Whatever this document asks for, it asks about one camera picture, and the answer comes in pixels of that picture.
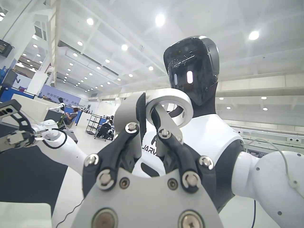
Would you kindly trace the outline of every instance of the seated person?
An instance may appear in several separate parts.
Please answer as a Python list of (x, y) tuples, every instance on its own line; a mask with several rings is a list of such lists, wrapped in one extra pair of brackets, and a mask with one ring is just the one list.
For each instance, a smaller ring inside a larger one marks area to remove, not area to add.
[(73, 108), (73, 113), (69, 114), (65, 112), (66, 117), (63, 119), (66, 125), (70, 125), (73, 119), (77, 116), (79, 108)]
[(99, 131), (98, 131), (98, 133), (97, 133), (97, 137), (101, 137), (102, 135), (105, 135), (105, 134), (107, 134), (107, 132), (112, 128), (112, 124), (113, 124), (113, 121), (112, 120), (109, 120), (109, 122), (108, 123), (104, 123), (101, 127), (100, 127), (100, 129), (99, 129)]

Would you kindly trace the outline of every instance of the metal ring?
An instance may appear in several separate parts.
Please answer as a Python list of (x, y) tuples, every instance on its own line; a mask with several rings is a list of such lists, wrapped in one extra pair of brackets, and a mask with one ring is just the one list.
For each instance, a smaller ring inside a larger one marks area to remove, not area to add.
[(185, 126), (191, 121), (193, 117), (193, 108), (191, 100), (187, 94), (178, 89), (166, 88), (156, 90), (147, 100), (146, 117), (152, 125), (154, 124), (151, 119), (151, 111), (156, 105), (165, 103), (173, 103), (183, 109), (180, 115), (173, 118), (179, 128)]

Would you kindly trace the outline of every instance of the blue wall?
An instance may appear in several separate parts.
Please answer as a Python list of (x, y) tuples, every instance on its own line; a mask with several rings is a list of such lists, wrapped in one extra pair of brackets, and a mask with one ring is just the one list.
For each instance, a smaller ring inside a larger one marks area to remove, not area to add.
[(6, 102), (6, 101), (9, 101), (12, 99), (12, 96), (14, 94), (18, 94), (18, 95), (22, 95), (22, 96), (25, 96), (25, 97), (28, 97), (28, 98), (31, 98), (33, 99), (34, 96), (33, 95), (30, 95), (30, 94), (27, 94), (25, 92), (22, 92), (22, 91), (18, 91), (18, 90), (15, 90), (13, 88), (9, 88), (8, 90), (5, 90), (0, 98), (0, 101), (1, 102)]
[(81, 99), (80, 97), (71, 95), (67, 92), (48, 85), (43, 85), (40, 97), (43, 95), (45, 95), (47, 98), (51, 98), (54, 102), (58, 102), (58, 98), (62, 97), (66, 106), (78, 106)]

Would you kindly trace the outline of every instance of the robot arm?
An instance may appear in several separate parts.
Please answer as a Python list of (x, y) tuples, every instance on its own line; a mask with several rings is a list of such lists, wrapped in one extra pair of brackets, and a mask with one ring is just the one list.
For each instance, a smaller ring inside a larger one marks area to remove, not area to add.
[(304, 224), (304, 155), (291, 151), (256, 158), (241, 152), (237, 158), (232, 192), (257, 200), (282, 228)]

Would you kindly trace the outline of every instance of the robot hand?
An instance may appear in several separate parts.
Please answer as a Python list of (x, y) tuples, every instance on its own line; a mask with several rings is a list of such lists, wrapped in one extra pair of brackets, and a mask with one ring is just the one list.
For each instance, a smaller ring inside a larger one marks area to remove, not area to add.
[[(164, 118), (161, 109), (156, 109), (151, 117), (158, 126), (158, 147), (163, 146), (159, 152), (167, 150), (171, 154), (163, 160), (166, 175), (143, 178), (132, 174), (141, 156), (145, 112), (145, 94), (124, 100), (114, 118), (118, 133), (115, 140), (85, 159), (82, 175), (85, 199), (72, 228), (176, 227), (176, 223), (185, 228), (222, 228), (217, 210), (201, 184), (202, 166), (181, 143), (177, 126)], [(174, 163), (177, 167), (170, 167), (173, 163), (169, 158), (178, 161)]]

